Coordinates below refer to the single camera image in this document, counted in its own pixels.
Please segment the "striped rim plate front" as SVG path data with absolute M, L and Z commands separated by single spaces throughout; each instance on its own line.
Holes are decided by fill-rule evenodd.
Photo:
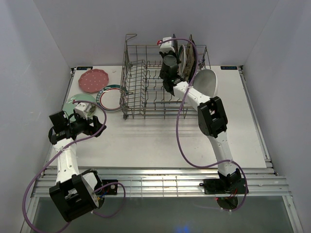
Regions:
M 186 55 L 186 49 L 185 49 L 185 45 L 181 45 L 178 51 L 178 56 L 179 56 L 179 68 L 178 68 L 178 72 L 180 76 L 183 76 L 184 74 L 184 70 L 186 67 L 186 61 L 187 61 L 187 55 Z

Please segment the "beige floral square plate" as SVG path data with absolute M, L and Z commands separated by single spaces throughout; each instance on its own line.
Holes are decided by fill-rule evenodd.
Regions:
M 194 48 L 193 48 L 192 43 L 190 42 L 188 42 L 187 44 L 186 56 L 187 56 L 187 60 L 186 60 L 186 66 L 184 70 L 184 77 L 185 77 L 185 80 L 188 82 L 191 77 L 191 71 L 192 71 L 193 64 L 195 63 Z

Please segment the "black floral square plate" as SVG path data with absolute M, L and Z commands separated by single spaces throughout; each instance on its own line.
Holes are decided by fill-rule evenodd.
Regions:
M 191 72 L 190 72 L 190 82 L 193 79 L 193 76 L 195 74 L 195 69 L 196 69 L 196 62 L 197 62 L 197 49 L 196 49 L 196 44 L 192 38 L 192 36 L 190 37 L 190 41 L 192 42 L 192 51 L 193 51 L 193 64 L 192 64 L 192 68 L 191 68 Z

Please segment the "white oval plate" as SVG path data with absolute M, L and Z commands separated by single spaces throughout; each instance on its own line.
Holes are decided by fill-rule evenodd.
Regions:
M 216 73 L 211 69 L 199 71 L 193 82 L 193 87 L 200 93 L 215 97 L 218 93 L 218 79 Z

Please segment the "teal square plate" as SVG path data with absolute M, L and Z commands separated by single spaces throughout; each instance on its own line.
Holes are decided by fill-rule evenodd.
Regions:
M 175 36 L 175 34 L 173 34 L 173 36 L 172 36 L 172 46 L 173 46 L 173 50 L 174 50 L 174 52 L 173 52 L 173 56 L 176 58 L 176 62 L 177 62 L 177 64 L 179 64 L 180 62 L 179 62 L 179 55 L 178 55 L 178 41 L 177 40 L 175 40 L 175 38 L 176 38 L 176 36 Z

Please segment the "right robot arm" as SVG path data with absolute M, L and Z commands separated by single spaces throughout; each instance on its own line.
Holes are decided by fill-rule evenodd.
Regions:
M 240 167 L 233 161 L 227 139 L 228 119 L 222 100 L 216 96 L 218 80 L 211 69 L 199 71 L 193 84 L 178 75 L 178 59 L 172 52 L 161 53 L 160 77 L 167 92 L 182 98 L 197 111 L 198 127 L 209 139 L 218 168 L 217 179 L 204 179 L 200 184 L 205 194 L 248 193 L 247 182 Z

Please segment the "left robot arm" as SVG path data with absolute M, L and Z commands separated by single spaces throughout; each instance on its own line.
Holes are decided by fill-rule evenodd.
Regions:
M 101 206 L 97 194 L 103 189 L 98 172 L 88 169 L 80 172 L 77 164 L 75 139 L 81 133 L 100 136 L 106 126 L 96 116 L 82 117 L 73 113 L 75 121 L 70 121 L 64 111 L 49 116 L 53 127 L 49 131 L 49 140 L 57 156 L 57 178 L 49 189 L 49 195 L 66 222 Z

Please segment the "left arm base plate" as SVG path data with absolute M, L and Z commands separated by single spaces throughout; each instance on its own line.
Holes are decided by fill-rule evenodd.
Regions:
M 117 182 L 118 180 L 102 180 L 102 185 L 106 185 L 106 187 L 100 191 L 100 195 L 116 195 L 118 193 Z

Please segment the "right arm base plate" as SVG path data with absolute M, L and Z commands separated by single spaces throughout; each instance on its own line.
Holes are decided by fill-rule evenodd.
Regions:
M 221 179 L 204 179 L 199 186 L 204 188 L 205 194 L 244 194 L 249 192 L 244 178 L 234 184 L 225 184 Z

